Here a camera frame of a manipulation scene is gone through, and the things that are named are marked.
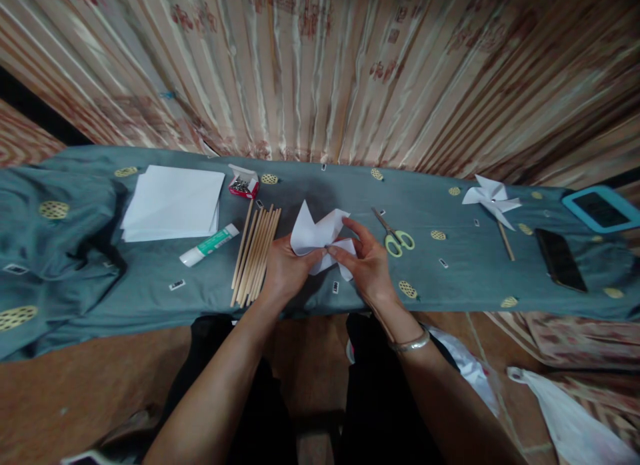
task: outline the silver bracelet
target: silver bracelet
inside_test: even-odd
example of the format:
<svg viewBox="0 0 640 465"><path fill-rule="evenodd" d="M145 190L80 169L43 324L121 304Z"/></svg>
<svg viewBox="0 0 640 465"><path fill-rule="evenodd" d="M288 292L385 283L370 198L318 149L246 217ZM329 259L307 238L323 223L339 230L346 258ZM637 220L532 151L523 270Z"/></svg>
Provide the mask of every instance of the silver bracelet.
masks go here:
<svg viewBox="0 0 640 465"><path fill-rule="evenodd" d="M389 342L389 347L394 352L410 352L411 350L417 350L418 348L422 348L426 344L431 341L431 334L427 330L423 330L422 335L420 335L415 340L411 340L410 342L403 344L394 344Z"/></svg>

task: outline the paper pinwheel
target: paper pinwheel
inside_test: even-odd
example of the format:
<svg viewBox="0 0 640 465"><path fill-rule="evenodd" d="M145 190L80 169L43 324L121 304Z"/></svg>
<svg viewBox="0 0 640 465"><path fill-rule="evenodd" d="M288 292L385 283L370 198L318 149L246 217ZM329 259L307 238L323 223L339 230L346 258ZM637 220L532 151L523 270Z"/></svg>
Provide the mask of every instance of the paper pinwheel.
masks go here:
<svg viewBox="0 0 640 465"><path fill-rule="evenodd" d="M496 217L505 227L513 230L503 213L522 206L520 199L507 199L507 189L504 183L476 175L479 187L471 188L462 200L463 205L480 203Z"/></svg>
<svg viewBox="0 0 640 465"><path fill-rule="evenodd" d="M338 238L340 230L342 230L343 217L348 217L349 215L350 213L336 208L322 220L313 223L313 218L307 206L307 200L303 201L300 212L298 213L298 218L295 220L293 231L291 232L291 248L293 248L293 252L298 256L302 256L311 253L316 248L334 245L347 250L351 255L355 256L355 248L351 238L348 240L339 240L338 242L335 241L335 239ZM311 268L309 275L317 275L334 263L336 263L336 261L333 257L326 254L319 263ZM338 265L342 278L347 281L351 280L353 278L351 272L347 270L345 266L341 264Z"/></svg>

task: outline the bamboo skewer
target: bamboo skewer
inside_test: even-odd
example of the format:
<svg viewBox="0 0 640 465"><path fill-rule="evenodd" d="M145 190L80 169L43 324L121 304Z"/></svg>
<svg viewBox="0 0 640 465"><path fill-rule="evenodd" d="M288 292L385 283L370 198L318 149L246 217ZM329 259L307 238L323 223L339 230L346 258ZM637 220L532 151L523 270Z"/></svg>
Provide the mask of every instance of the bamboo skewer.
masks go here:
<svg viewBox="0 0 640 465"><path fill-rule="evenodd" d="M236 277L235 288L233 291L233 297L231 298L231 307L235 304L235 298L238 296L238 289L240 288L240 278L242 277L242 272L245 269L245 265L247 263L247 255L249 253L249 248L251 247L251 240L253 239L253 230L255 229L255 223L258 218L258 210L253 212L253 219L251 220L251 227L249 228L249 235L247 236L247 244L245 249L242 251L242 259L240 261L240 267L238 268L238 276Z"/></svg>
<svg viewBox="0 0 640 465"><path fill-rule="evenodd" d="M260 278L260 270L262 269L263 261L266 261L267 259L267 254L269 253L269 246L273 241L273 239L271 238L271 235L272 235L271 230L273 229L273 224L277 219L277 214L278 214L277 210L275 210L272 213L272 218L271 218L271 221L269 222L269 226L267 228L267 233L265 234L264 242L262 243L262 247L259 250L256 264L255 264L255 275L253 277L253 280L251 280L251 288L249 292L249 298L247 299L247 304L255 300L254 295L256 292L257 282Z"/></svg>
<svg viewBox="0 0 640 465"><path fill-rule="evenodd" d="M502 226L502 223L498 221L498 228L500 229L500 234L502 235L502 240L505 242L505 247L507 247L507 252L509 253L509 259L512 262L515 262L515 256L511 251L511 245L509 244L509 240L507 239L507 234L505 233L505 228Z"/></svg>
<svg viewBox="0 0 640 465"><path fill-rule="evenodd" d="M269 233L267 234L267 245L265 247L265 251L263 252L262 255L262 260L260 261L259 267L258 267L258 274L256 277L256 280L254 280L254 285L253 285L253 293L251 294L251 297L249 297L249 299L253 302L255 300L257 300L258 295L260 294L260 291L262 290L262 283L265 280L265 273L267 271L267 258L269 256L269 248L271 247L271 244L273 243L273 238L275 237L275 232L278 228L278 222L280 221L280 213L282 212L282 208L279 208L275 211L275 217L273 218L273 223L271 224L271 229L269 230Z"/></svg>
<svg viewBox="0 0 640 465"><path fill-rule="evenodd" d="M251 240L250 244L247 244L248 254L247 254L247 257L245 258L244 269L240 277L238 278L239 283L236 284L237 290L235 295L237 296L238 300L241 299L241 297L243 296L243 292L247 287L247 271L249 270L249 266L251 265L251 260L253 259L253 255L255 254L255 244L257 243L257 240L259 237L261 224L265 216L265 209L264 208L261 209L260 212L256 210L256 213L258 213L258 219L255 223L255 229L253 230L253 239Z"/></svg>
<svg viewBox="0 0 640 465"><path fill-rule="evenodd" d="M269 208L269 211L266 213L266 219L263 220L260 234L258 235L258 241L255 246L255 253L253 253L252 260L249 262L249 269L247 275L247 284L246 287L240 290L240 308L242 308L247 300L249 299L249 295L251 294L251 290L253 288L253 280L255 279L255 274L257 271L257 262L261 255L262 249L264 248L265 240L267 239L267 230L271 225L271 220L273 219L273 204Z"/></svg>
<svg viewBox="0 0 640 465"><path fill-rule="evenodd" d="M253 198L249 203L249 209L247 210L247 217L245 218L245 229L242 231L242 240L240 240L240 249L238 250L238 259L235 261L235 270L233 271L233 280L231 281L231 289L235 288L235 281L238 278L238 269L240 268L240 261L242 258L242 248L245 244L245 238L247 237L247 228L249 227L249 218L251 218L251 208L253 208Z"/></svg>

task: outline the wooden floor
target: wooden floor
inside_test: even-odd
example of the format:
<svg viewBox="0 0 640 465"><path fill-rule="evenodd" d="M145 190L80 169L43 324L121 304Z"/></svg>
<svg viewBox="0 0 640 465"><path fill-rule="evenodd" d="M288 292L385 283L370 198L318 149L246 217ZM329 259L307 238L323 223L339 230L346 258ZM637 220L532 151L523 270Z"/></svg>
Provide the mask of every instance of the wooden floor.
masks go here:
<svg viewBox="0 0 640 465"><path fill-rule="evenodd" d="M532 464L557 458L537 401L507 366L545 367L481 313L417 317L458 337L496 371L500 421ZM294 418L343 410L349 362L347 316L281 322L265 355ZM0 364L0 464L55 463L79 453L149 403L162 404L187 355L188 328L103 338L28 362ZM333 463L329 436L298 440L300 464Z"/></svg>

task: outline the yellow scissors handle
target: yellow scissors handle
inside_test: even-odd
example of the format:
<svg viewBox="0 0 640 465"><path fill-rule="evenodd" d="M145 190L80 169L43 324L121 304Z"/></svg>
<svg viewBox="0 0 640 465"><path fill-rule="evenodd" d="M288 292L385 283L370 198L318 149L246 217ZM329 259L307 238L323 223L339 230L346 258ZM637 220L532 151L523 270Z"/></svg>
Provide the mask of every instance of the yellow scissors handle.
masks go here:
<svg viewBox="0 0 640 465"><path fill-rule="evenodd" d="M407 250L413 250L415 248L415 242L408 233L405 233L402 230L395 230L395 235L398 237L398 240L400 240L400 244Z"/></svg>
<svg viewBox="0 0 640 465"><path fill-rule="evenodd" d="M400 245L396 242L391 235L387 235L385 237L385 248L389 252L389 255L395 256L396 258L402 256L402 250L400 249Z"/></svg>

